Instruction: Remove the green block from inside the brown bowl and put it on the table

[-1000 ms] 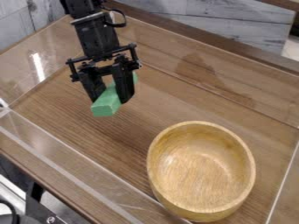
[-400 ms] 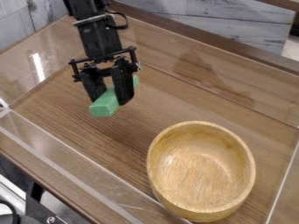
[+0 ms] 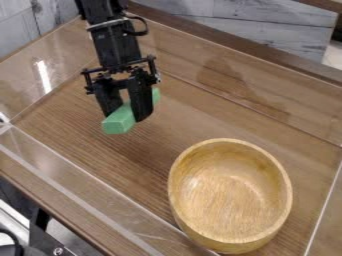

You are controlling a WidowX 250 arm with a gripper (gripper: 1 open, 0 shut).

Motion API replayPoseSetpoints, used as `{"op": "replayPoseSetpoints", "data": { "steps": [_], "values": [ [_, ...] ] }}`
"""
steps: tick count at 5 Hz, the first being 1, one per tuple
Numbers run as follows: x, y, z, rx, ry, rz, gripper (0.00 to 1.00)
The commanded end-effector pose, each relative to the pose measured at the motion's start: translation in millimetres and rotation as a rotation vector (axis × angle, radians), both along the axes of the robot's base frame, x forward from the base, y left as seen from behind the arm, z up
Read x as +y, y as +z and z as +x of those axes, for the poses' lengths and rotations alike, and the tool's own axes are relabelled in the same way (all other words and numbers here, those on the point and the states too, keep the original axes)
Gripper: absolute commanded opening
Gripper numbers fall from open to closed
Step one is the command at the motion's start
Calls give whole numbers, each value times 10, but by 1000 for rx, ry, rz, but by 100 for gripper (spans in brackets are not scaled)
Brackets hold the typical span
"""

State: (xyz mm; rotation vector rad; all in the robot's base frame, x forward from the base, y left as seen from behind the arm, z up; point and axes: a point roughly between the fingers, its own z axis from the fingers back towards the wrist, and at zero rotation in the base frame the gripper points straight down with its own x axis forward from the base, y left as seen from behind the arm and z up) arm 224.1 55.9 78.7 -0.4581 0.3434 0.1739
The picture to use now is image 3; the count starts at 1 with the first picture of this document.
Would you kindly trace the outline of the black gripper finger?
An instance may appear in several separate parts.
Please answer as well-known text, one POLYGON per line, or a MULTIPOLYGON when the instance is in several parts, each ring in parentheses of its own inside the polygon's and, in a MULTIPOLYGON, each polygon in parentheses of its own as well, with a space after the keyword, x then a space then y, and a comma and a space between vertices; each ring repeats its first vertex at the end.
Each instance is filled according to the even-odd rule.
POLYGON ((127 90, 135 120, 142 122, 154 111, 152 87, 144 78, 132 76, 128 79, 127 90))
POLYGON ((103 114, 108 117, 123 105, 119 89, 110 84, 96 83, 93 92, 103 114))

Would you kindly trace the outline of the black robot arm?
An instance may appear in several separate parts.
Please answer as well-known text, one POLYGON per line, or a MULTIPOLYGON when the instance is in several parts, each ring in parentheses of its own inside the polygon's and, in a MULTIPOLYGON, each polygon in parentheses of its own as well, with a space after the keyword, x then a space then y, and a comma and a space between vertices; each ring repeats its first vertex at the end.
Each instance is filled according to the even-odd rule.
POLYGON ((148 34, 143 17, 127 14, 128 0, 80 0, 87 32, 100 66, 84 69, 85 91, 93 94, 105 117, 123 106, 126 90, 136 122, 154 112, 152 86, 159 82, 154 55, 142 55, 138 38, 148 34))

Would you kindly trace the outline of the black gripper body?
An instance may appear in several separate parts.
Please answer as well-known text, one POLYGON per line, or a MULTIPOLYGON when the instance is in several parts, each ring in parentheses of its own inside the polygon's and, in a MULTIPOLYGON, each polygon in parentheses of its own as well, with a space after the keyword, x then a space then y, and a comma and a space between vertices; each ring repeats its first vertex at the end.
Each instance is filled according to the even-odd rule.
POLYGON ((88 22, 87 31, 95 45, 100 67, 85 69, 85 90, 88 94, 95 93, 95 84, 108 81, 97 76, 91 79, 92 73, 104 72, 108 75, 127 72, 126 80, 111 81, 110 87, 127 89, 130 95, 151 95, 152 86, 158 83, 158 72, 155 57, 142 57, 138 37, 148 33, 148 29, 136 31, 130 19, 114 19, 108 21, 88 22))

